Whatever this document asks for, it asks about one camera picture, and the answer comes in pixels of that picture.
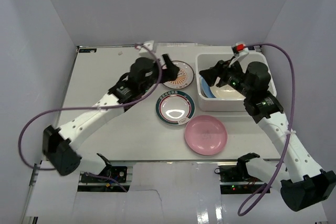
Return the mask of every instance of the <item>plate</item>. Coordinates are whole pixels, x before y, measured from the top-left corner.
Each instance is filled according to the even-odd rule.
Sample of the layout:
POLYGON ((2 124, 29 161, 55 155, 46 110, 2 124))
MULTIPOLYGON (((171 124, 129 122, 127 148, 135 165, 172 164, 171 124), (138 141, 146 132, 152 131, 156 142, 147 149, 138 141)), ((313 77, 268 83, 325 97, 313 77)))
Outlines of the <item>plate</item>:
POLYGON ((170 125, 182 125, 195 113, 195 103, 185 92, 172 90, 162 94, 156 102, 159 118, 170 125))
POLYGON ((212 94, 208 83, 206 83, 206 81, 202 77, 201 77, 201 86, 206 97, 216 98, 214 94, 212 94))
POLYGON ((217 118, 210 115, 199 115, 188 122, 184 138, 194 152, 214 155, 224 149, 227 132, 223 123, 217 118))
POLYGON ((230 85, 225 85, 222 87, 217 87, 216 84, 219 83, 220 78, 217 78, 215 85, 210 87, 211 93, 215 98, 220 98, 223 100, 244 100, 245 97, 240 94, 237 90, 232 88, 230 85))
POLYGON ((183 61, 173 60, 172 62, 180 69, 177 74, 177 79, 175 81, 165 82, 163 85, 170 89, 184 89, 188 87, 193 82, 195 77, 193 68, 183 61))

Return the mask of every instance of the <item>white tabletop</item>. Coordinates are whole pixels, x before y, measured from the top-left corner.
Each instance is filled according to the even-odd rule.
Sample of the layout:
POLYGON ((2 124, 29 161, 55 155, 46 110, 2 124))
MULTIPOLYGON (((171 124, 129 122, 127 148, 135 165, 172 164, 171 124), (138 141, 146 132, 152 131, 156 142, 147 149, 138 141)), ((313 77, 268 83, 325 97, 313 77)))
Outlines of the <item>white tabletop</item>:
MULTIPOLYGON (((230 52, 230 47, 171 46, 160 44, 157 55, 169 54, 195 68, 195 57, 201 52, 230 52)), ((133 48, 98 48, 95 53, 79 53, 72 72, 64 107, 92 106, 112 87, 122 74, 129 71, 138 53, 133 48)), ((209 114, 219 118, 228 133, 225 149, 214 156, 193 152, 184 141, 185 126, 170 126, 159 120, 155 104, 169 89, 163 85, 141 103, 114 118, 92 134, 78 149, 79 153, 101 153, 114 161, 168 161, 237 159, 249 152, 262 158, 279 158, 267 135, 245 112, 203 112, 197 106, 196 81, 182 91, 195 101, 195 116, 209 114)), ((59 125, 80 111, 62 112, 59 125)))

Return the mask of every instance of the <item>plate with decorative rim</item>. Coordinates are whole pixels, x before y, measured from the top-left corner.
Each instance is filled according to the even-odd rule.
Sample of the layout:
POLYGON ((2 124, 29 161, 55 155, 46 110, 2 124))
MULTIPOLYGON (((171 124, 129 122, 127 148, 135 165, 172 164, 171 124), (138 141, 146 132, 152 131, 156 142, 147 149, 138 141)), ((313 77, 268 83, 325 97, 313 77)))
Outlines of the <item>plate with decorative rim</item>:
POLYGON ((184 89, 188 87, 194 80, 195 72, 193 68, 188 64, 180 60, 173 60, 174 65, 178 66, 180 69, 177 74, 177 79, 175 81, 165 82, 167 88, 170 89, 184 89))
POLYGON ((185 92, 172 90, 163 93, 156 102, 158 117, 169 125, 182 125, 195 113, 194 100, 185 92))

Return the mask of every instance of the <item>white cable tie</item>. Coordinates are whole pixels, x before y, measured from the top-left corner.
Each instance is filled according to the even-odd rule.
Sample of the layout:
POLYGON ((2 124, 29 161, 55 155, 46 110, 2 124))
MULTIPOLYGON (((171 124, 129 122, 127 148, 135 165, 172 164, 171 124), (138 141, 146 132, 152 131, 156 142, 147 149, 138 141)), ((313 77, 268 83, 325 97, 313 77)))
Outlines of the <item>white cable tie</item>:
POLYGON ((291 130, 291 131, 286 130, 285 131, 285 136, 287 136, 287 135, 295 135, 295 134, 296 134, 296 131, 293 131, 293 130, 291 130))

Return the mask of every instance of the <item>plate with orange pattern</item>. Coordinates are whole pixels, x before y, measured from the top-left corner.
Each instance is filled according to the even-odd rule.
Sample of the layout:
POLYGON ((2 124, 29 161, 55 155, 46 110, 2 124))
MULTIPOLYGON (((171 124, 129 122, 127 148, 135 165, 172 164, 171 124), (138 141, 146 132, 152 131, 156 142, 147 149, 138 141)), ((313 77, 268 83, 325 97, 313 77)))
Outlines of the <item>plate with orange pattern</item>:
POLYGON ((172 62, 180 69, 177 74, 177 79, 175 81, 165 82, 163 85, 170 89, 184 89, 185 87, 188 87, 195 77, 193 68, 189 64, 180 60, 173 60, 172 62))

